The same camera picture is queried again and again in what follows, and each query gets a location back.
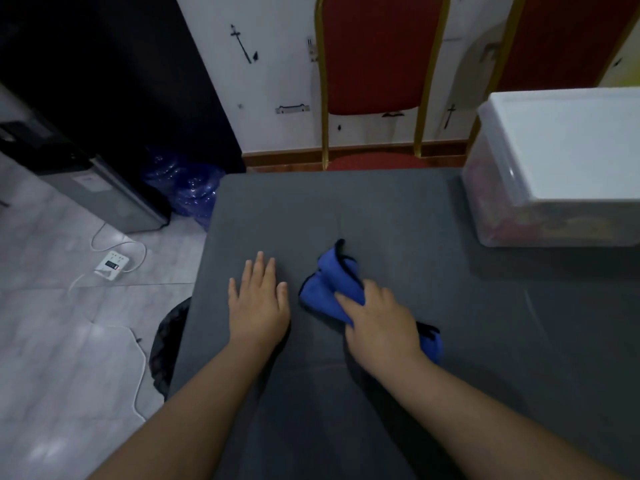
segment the chair seat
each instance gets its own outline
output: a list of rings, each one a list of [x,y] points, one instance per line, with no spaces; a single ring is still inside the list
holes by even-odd
[[[402,153],[358,153],[336,158],[327,170],[394,170],[399,168],[425,168],[423,160]]]

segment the white label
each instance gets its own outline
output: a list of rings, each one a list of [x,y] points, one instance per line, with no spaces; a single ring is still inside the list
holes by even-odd
[[[78,175],[73,179],[82,185],[89,192],[105,192],[113,187],[103,177],[92,171],[84,175]]]

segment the chair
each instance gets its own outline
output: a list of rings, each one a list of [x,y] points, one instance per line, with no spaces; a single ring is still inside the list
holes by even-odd
[[[640,0],[514,0],[486,88],[594,88],[640,18]],[[467,154],[480,131],[476,118]]]
[[[429,91],[451,0],[317,0],[323,169],[419,168]],[[329,114],[418,107],[414,155],[361,153],[329,162]]]

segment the table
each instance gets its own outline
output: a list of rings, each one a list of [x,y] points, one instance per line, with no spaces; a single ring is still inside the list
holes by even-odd
[[[289,282],[288,339],[240,411],[216,478],[461,477],[296,293],[340,237],[362,275],[442,331],[442,366],[598,460],[640,475],[640,250],[489,249],[459,171],[229,175],[172,393],[228,341],[227,284],[258,250]]]

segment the white cable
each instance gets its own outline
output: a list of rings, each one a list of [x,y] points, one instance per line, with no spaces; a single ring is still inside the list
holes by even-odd
[[[140,242],[140,241],[124,241],[124,242],[119,242],[117,244],[114,244],[113,246],[110,246],[108,248],[105,249],[96,249],[93,247],[93,241],[95,240],[96,236],[98,236],[98,234],[100,234],[100,231],[104,228],[104,226],[106,226],[107,222],[103,222],[102,225],[100,226],[100,229],[98,229],[98,231],[96,231],[95,234],[93,234],[91,240],[89,241],[89,247],[91,247],[92,251],[96,251],[98,253],[103,253],[105,251],[108,250],[112,250],[114,248],[117,248],[118,246],[121,246],[123,244],[141,244],[142,248],[144,249],[144,253],[142,254],[142,259],[140,260],[140,262],[133,266],[131,269],[126,269],[126,270],[122,270],[123,273],[130,273],[132,271],[137,270],[140,266],[142,266],[142,263],[144,263],[146,257],[147,257],[147,246],[145,245],[144,242]],[[75,280],[73,280],[73,282],[71,282],[71,284],[69,285],[69,288],[67,289],[67,295],[69,295],[71,293],[71,290],[74,288],[74,286],[76,286],[77,282],[80,281],[82,278],[84,278],[84,276],[86,275],[86,273],[81,274],[80,276],[78,276]],[[91,325],[95,325],[95,323],[93,323],[91,320],[87,320],[89,323],[91,323]],[[138,381],[138,385],[136,386],[136,393],[133,396],[133,402],[131,404],[131,409],[133,410],[133,414],[135,414],[136,416],[138,416],[142,422],[147,422],[147,418],[145,418],[144,416],[142,416],[142,414],[140,414],[140,411],[138,411],[137,407],[136,407],[136,401],[138,400],[138,395],[140,394],[140,387],[142,387],[142,380],[144,380],[145,378],[145,372],[147,370],[147,354],[145,354],[145,351],[142,350],[142,347],[140,346],[140,343],[138,342],[138,338],[136,337],[135,332],[133,331],[133,329],[131,329],[128,326],[124,326],[124,325],[102,325],[105,328],[123,328],[124,330],[128,330],[129,333],[131,334],[131,336],[133,337],[133,342],[135,343],[136,347],[138,348],[138,350],[140,350],[140,354],[142,354],[142,371],[140,373],[140,380]]]

